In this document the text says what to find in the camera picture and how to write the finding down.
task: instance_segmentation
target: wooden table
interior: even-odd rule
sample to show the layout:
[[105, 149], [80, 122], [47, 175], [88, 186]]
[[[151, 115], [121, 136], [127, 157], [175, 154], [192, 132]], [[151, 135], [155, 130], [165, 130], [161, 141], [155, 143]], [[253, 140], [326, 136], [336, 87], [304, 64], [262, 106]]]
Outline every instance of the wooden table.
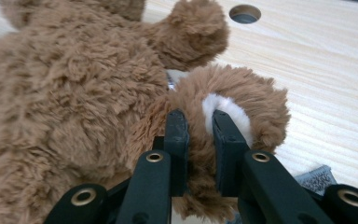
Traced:
[[[174, 2], [148, 1], [144, 20], [161, 20]], [[279, 160], [293, 175], [328, 165], [338, 183], [358, 188], [358, 3], [218, 2], [227, 14], [241, 4], [261, 11], [252, 24], [227, 16], [229, 47], [216, 62], [251, 67], [289, 90], [292, 119]], [[1, 16], [0, 24], [0, 35], [12, 29]]]

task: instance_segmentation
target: light wood surface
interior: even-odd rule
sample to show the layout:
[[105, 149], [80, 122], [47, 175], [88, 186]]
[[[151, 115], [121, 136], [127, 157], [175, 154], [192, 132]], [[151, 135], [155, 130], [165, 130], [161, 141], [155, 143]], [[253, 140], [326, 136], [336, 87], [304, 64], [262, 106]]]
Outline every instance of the light wood surface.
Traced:
[[[229, 47], [216, 62], [251, 67], [289, 90], [292, 119], [278, 159], [293, 175], [328, 165], [338, 183], [358, 188], [358, 3], [218, 2], [227, 14], [240, 4], [261, 11], [253, 24], [227, 17]], [[174, 3], [148, 1], [144, 21], [161, 20]], [[0, 35], [11, 30], [0, 15]]]

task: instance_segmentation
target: stuffed animal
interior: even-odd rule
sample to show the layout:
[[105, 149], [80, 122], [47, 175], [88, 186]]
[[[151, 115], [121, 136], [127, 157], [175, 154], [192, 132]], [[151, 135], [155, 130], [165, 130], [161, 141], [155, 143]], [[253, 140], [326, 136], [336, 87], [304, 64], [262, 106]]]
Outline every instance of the stuffed animal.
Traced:
[[155, 24], [139, 21], [144, 1], [1, 4], [20, 30], [0, 38], [0, 223], [42, 223], [82, 183], [112, 188], [131, 175], [173, 108], [185, 113], [191, 135], [192, 195], [176, 199], [176, 209], [222, 221], [235, 206], [213, 188], [209, 112], [237, 111], [252, 148], [272, 150], [284, 138], [285, 91], [250, 70], [198, 68], [168, 91], [165, 69], [203, 66], [226, 48], [214, 1], [179, 1]]

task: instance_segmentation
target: wood grain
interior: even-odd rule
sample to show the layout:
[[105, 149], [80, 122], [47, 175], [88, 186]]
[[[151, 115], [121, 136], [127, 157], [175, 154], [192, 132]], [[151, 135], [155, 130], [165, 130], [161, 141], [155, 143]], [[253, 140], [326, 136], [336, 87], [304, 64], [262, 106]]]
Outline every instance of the wood grain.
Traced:
[[[148, 1], [144, 20], [161, 20], [174, 2]], [[292, 119], [279, 160], [293, 175], [326, 164], [338, 183], [358, 188], [358, 3], [218, 2], [227, 14], [245, 3], [261, 11], [252, 24], [227, 17], [229, 47], [216, 63], [251, 67], [289, 90]], [[11, 30], [0, 15], [0, 35]]]

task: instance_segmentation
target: teddy bear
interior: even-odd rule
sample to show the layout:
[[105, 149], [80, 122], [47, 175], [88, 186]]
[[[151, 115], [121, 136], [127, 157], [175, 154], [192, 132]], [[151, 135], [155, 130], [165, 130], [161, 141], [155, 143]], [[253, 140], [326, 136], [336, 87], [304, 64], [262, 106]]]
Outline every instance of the teddy bear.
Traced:
[[[184, 217], [232, 217], [235, 200], [213, 187], [210, 114], [202, 111], [238, 111], [248, 144], [269, 151], [282, 143], [290, 116], [286, 91], [272, 79], [202, 67], [227, 47], [215, 1], [181, 0], [154, 24], [140, 21], [142, 0], [1, 6], [19, 31], [0, 38], [0, 223], [43, 223], [71, 187], [110, 189], [131, 176], [176, 107], [190, 125], [192, 194], [173, 205]], [[166, 69], [192, 72], [169, 91]]]

